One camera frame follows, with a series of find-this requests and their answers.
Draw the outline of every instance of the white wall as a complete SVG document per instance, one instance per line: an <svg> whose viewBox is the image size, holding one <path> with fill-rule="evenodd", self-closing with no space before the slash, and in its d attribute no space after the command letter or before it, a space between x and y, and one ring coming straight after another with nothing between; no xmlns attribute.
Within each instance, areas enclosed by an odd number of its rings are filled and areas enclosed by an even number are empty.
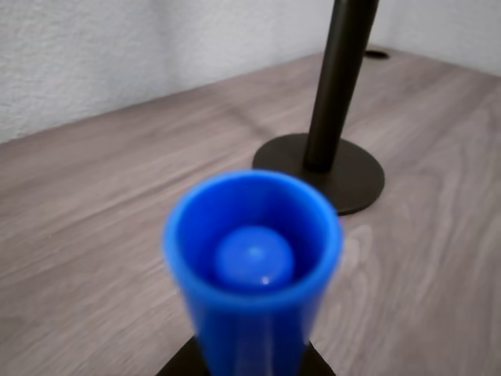
<svg viewBox="0 0 501 376"><path fill-rule="evenodd" d="M371 42L501 76L501 0L380 0Z"/></svg>
<svg viewBox="0 0 501 376"><path fill-rule="evenodd" d="M321 51L332 4L0 0L0 142ZM501 74L499 4L380 0L371 40Z"/></svg>

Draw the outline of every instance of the wood grain surface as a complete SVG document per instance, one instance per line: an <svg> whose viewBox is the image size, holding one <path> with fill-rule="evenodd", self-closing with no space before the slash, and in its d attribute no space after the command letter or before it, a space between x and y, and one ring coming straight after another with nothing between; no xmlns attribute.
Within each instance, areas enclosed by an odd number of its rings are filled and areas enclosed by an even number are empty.
<svg viewBox="0 0 501 376"><path fill-rule="evenodd" d="M307 131L309 56L0 146L0 374L155 375L192 335L160 257L183 191ZM501 375L501 79L366 60L344 137L383 165L312 341L341 376Z"/></svg>

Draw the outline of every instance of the blue cup rim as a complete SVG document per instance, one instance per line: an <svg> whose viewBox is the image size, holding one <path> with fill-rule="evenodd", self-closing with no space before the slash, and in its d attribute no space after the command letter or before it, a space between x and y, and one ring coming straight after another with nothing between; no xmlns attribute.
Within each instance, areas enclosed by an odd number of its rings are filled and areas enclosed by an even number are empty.
<svg viewBox="0 0 501 376"><path fill-rule="evenodd" d="M312 204L316 205L325 214L323 217L327 221L326 225L332 229L332 231L327 231L325 249L321 253L319 262L306 276L288 287L274 292L267 292L263 295L242 296L209 284L194 273L185 261L180 252L176 236L183 212L197 196L213 186L227 183L230 179L242 179L246 177L274 179L275 181L294 186L295 189L308 196L312 200ZM165 223L162 236L162 254L164 261L169 265L182 291L186 291L190 297L199 299L204 304L225 311L252 313L262 312L263 309L276 310L301 304L308 299L313 291L323 288L339 263L342 244L343 233L337 212L332 204L316 189L297 178L281 172L257 169L236 170L212 176L196 184L181 197L171 210L171 214Z"/></svg>

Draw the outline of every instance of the blue ball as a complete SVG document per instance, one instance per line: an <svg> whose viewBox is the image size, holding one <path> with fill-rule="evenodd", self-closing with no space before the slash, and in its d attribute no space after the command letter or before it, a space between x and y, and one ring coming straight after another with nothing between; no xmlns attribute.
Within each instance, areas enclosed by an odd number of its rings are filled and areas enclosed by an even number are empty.
<svg viewBox="0 0 501 376"><path fill-rule="evenodd" d="M214 269L220 285L231 291L273 291L292 281L294 253L276 231L244 226L218 244Z"/></svg>

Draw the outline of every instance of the cylindrical blue tube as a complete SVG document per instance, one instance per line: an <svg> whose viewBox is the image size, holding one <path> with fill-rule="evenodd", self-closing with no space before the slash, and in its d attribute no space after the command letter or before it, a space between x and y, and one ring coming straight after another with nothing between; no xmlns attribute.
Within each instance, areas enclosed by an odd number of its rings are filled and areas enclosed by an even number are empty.
<svg viewBox="0 0 501 376"><path fill-rule="evenodd" d="M341 255L337 213L288 175L205 180L167 220L163 252L211 376L293 376Z"/></svg>

